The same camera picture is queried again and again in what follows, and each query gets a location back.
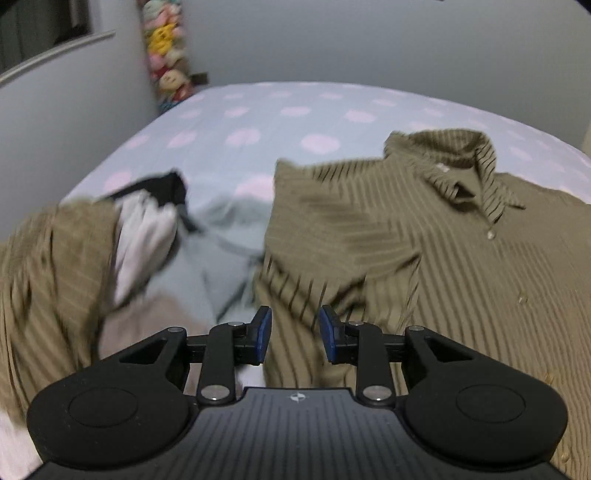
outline wall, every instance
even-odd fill
[[[214,84],[395,87],[525,122],[577,147],[591,118],[591,15],[574,0],[184,0]]]
[[[135,2],[92,0],[91,10],[113,38],[0,86],[0,239],[156,117]]]

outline white cloth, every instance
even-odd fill
[[[158,207],[145,190],[130,193],[116,204],[121,208],[120,233],[106,313],[122,306],[162,266],[177,233],[175,206]]]
[[[0,410],[0,478],[21,480],[41,465],[26,427],[15,426]]]

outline bedsheet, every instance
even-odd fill
[[[129,139],[68,197],[105,194],[177,168],[191,208],[222,194],[270,201],[277,158],[303,165],[381,156],[393,130],[449,127],[486,132],[497,149],[498,171],[591,203],[591,160],[550,134],[447,100],[316,82],[206,89]]]

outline plush toy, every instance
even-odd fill
[[[142,13],[144,14],[144,22],[149,22],[151,20],[156,20],[166,3],[164,0],[150,0],[144,5],[142,9]]]
[[[173,30],[175,25],[168,24],[163,27],[157,28],[152,33],[150,38],[150,44],[148,45],[148,51],[150,53],[159,53],[166,55],[166,53],[173,48]]]
[[[186,75],[179,70],[169,70],[162,77],[158,84],[160,88],[165,92],[174,93],[183,85],[189,83],[189,79]]]
[[[137,0],[142,9],[150,78],[158,93],[160,111],[174,107],[193,94],[182,8],[178,0]]]

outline olive green shirt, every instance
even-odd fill
[[[255,278],[274,317],[267,383],[354,387],[354,367],[326,361],[322,304],[387,333],[424,325],[552,385],[569,409],[553,462],[586,480],[591,207],[495,166],[489,138],[462,129],[392,133],[383,159],[280,160]]]

